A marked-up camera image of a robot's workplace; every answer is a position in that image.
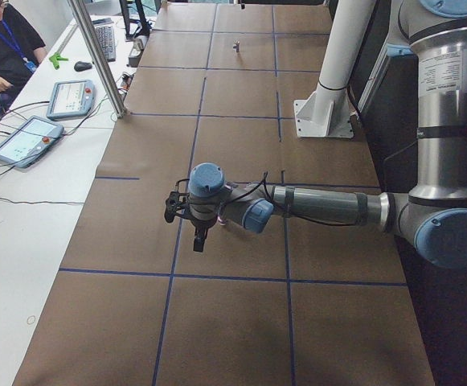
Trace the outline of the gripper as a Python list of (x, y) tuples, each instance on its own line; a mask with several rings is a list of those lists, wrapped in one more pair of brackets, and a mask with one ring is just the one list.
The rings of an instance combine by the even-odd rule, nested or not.
[(207, 218), (200, 218), (197, 215), (192, 214), (190, 220), (195, 227), (195, 238), (193, 244), (193, 250), (197, 253), (202, 253), (207, 238), (208, 230), (215, 226), (216, 216), (208, 216)]

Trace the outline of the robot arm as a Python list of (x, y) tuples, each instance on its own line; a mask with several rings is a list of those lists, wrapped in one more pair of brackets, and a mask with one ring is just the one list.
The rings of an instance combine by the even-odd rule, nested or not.
[(187, 192), (170, 195), (166, 219), (191, 221), (197, 251), (225, 220), (255, 233), (275, 214), (333, 226), (374, 223), (434, 265), (467, 266), (467, 1), (394, 1), (386, 52), (418, 58), (418, 171), (407, 194), (239, 187), (206, 162), (190, 173)]

